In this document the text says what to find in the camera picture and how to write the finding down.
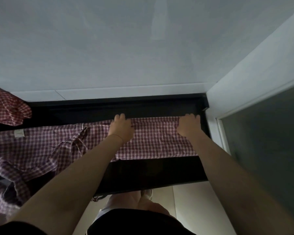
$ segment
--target floor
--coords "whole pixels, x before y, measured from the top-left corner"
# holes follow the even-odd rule
[[[100,209],[102,209],[110,196],[99,200],[98,202],[90,202],[83,216],[75,228],[73,235],[85,235],[86,230],[96,218]],[[169,213],[176,218],[173,187],[162,187],[153,190],[153,202],[161,204]]]

